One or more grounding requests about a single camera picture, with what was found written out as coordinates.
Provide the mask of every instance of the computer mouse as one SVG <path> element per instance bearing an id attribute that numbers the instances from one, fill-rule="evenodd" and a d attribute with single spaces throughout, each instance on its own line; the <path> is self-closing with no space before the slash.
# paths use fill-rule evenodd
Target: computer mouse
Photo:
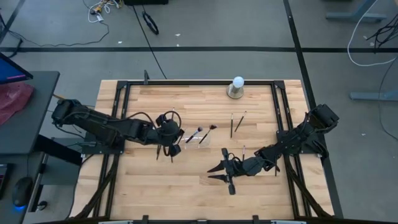
<path id="1" fill-rule="evenodd" d="M 30 177 L 23 177 L 17 181 L 12 191 L 12 203 L 17 207 L 27 205 L 30 199 L 30 193 L 33 186 L 33 180 Z"/>

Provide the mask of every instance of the white cable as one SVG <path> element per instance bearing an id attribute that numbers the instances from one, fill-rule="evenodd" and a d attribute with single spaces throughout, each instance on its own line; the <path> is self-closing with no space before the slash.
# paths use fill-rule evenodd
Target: white cable
<path id="1" fill-rule="evenodd" d="M 356 64 L 357 66 L 361 66 L 361 67 L 370 67 L 370 66 L 374 66 L 374 65 L 385 65 L 385 64 L 391 63 L 391 62 L 393 62 L 395 59 L 397 59 L 397 57 L 396 57 L 396 58 L 394 58 L 394 59 L 391 59 L 391 60 L 388 61 L 388 62 L 380 62 L 380 63 L 373 63 L 373 64 L 369 64 L 369 65 L 362 65 L 362 64 L 360 64 L 360 63 L 356 63 L 356 62 L 353 60 L 353 58 L 351 57 L 351 54 L 349 53 L 349 46 L 351 45 L 351 42 L 353 41 L 353 38 L 354 38 L 354 35 L 355 35 L 355 32 L 356 32 L 356 29 L 357 29 L 358 26 L 359 26 L 359 23 L 361 23 L 363 17 L 365 17 L 365 15 L 369 12 L 369 10 L 371 10 L 371 8 L 375 5 L 375 3 L 376 3 L 377 1 L 378 1 L 378 0 L 376 0 L 376 1 L 372 4 L 372 6 L 362 15 L 362 17 L 360 18 L 360 20 L 358 21 L 358 23 L 356 24 L 356 26 L 355 26 L 355 28 L 354 28 L 353 35 L 351 36 L 351 39 L 350 39 L 349 42 L 348 42 L 347 52 L 348 52 L 349 59 L 350 59 L 354 64 Z"/>
<path id="2" fill-rule="evenodd" d="M 101 0 L 99 3 L 94 4 L 93 6 L 91 6 L 91 7 L 89 8 L 89 10 L 88 10 L 88 22 L 94 23 L 94 22 L 99 22 L 99 21 L 100 21 L 100 20 L 98 20 L 98 19 L 95 20 L 95 21 L 91 21 L 91 20 L 90 20 L 90 14 L 91 14 L 91 9 L 92 9 L 94 6 L 97 6 L 97 5 L 101 4 L 102 2 L 103 2 L 103 0 Z M 111 12 L 111 8 L 109 8 L 108 5 L 113 6 L 114 4 L 113 4 L 113 3 L 110 3 L 110 2 L 105 3 L 105 5 L 103 6 L 103 8 L 105 8 L 105 12 L 106 12 L 107 14 L 109 14 L 109 13 Z"/>

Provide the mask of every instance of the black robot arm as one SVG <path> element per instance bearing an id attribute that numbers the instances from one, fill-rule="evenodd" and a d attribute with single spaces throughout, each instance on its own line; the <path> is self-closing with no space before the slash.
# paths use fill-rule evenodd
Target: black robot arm
<path id="1" fill-rule="evenodd" d="M 321 154 L 323 158 L 327 158 L 326 147 L 314 140 L 314 135 L 328 133 L 337 126 L 338 120 L 339 117 L 327 105 L 318 105 L 305 114 L 304 121 L 296 128 L 277 134 L 276 144 L 262 147 L 254 154 L 266 160 L 263 165 L 265 171 L 272 169 L 283 154 L 299 154 L 304 145 L 309 146 L 313 152 Z"/>
<path id="2" fill-rule="evenodd" d="M 322 157 L 326 158 L 328 157 L 326 147 L 317 141 L 314 135 L 316 133 L 325 134 L 331 131 L 336 127 L 338 120 L 339 117 L 327 105 L 318 105 L 306 113 L 304 121 L 296 128 L 286 133 L 277 133 L 278 142 L 274 145 L 262 147 L 254 153 L 255 157 L 250 157 L 243 161 L 235 156 L 229 159 L 230 153 L 228 153 L 228 150 L 222 149 L 224 160 L 208 172 L 225 169 L 227 175 L 211 175 L 209 178 L 223 180 L 233 185 L 232 177 L 239 177 L 241 175 L 254 176 L 261 169 L 269 171 L 273 167 L 275 167 L 276 171 L 280 171 L 277 166 L 277 160 L 282 155 L 298 155 L 304 145 L 310 146 L 313 152 L 319 153 Z M 289 175 L 296 175 L 293 169 L 288 169 L 287 171 Z"/>
<path id="3" fill-rule="evenodd" d="M 179 124 L 173 119 L 167 119 L 167 114 L 176 114 Z M 132 119 L 133 116 L 144 114 L 149 121 Z M 117 119 L 89 109 L 77 100 L 59 100 L 52 114 L 53 124 L 62 127 L 64 124 L 74 124 L 93 134 L 96 140 L 105 146 L 115 148 L 124 140 L 137 142 L 142 145 L 155 144 L 169 147 L 171 156 L 180 152 L 178 144 L 174 144 L 182 136 L 180 115 L 168 111 L 156 119 L 158 128 L 153 120 L 143 113 L 138 112 L 125 119 Z"/>

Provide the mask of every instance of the red cloth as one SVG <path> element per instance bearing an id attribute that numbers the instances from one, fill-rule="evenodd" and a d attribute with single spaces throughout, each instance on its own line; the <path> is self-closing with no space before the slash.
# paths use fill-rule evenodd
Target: red cloth
<path id="1" fill-rule="evenodd" d="M 24 82 L 0 85 L 0 125 L 4 124 L 15 112 L 24 108 L 33 89 Z"/>

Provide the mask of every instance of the paintbrush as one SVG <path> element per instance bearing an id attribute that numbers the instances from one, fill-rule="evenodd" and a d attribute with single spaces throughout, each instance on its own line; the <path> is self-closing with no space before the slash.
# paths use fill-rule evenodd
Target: paintbrush
<path id="1" fill-rule="evenodd" d="M 246 111 L 243 113 L 243 116 L 242 116 L 241 120 L 239 121 L 239 124 L 238 124 L 237 127 L 235 128 L 235 132 L 236 132 L 236 130 L 238 130 L 239 125 L 241 125 L 242 120 L 243 120 L 243 118 L 244 118 L 244 115 L 246 115 Z"/>
<path id="2" fill-rule="evenodd" d="M 234 114 L 231 113 L 231 138 L 232 138 L 232 127 L 233 127 L 233 124 L 234 124 Z"/>
<path id="3" fill-rule="evenodd" d="M 216 128 L 217 128 L 217 125 L 215 125 L 215 124 L 210 125 L 209 131 L 208 131 L 208 132 L 204 135 L 204 137 L 200 140 L 199 144 L 200 144 L 201 142 L 203 142 L 203 140 L 205 140 L 205 138 L 207 137 L 207 135 L 209 134 L 209 132 L 210 132 L 211 130 L 216 129 Z"/>
<path id="4" fill-rule="evenodd" d="M 243 155 L 242 155 L 242 161 L 244 160 L 244 153 L 246 151 L 246 146 L 243 146 Z"/>
<path id="5" fill-rule="evenodd" d="M 188 138 L 188 140 L 185 143 L 188 143 L 189 141 L 191 141 L 193 139 L 193 137 L 195 135 L 197 135 L 199 132 L 203 131 L 203 127 L 199 127 L 192 135 L 191 137 Z"/>

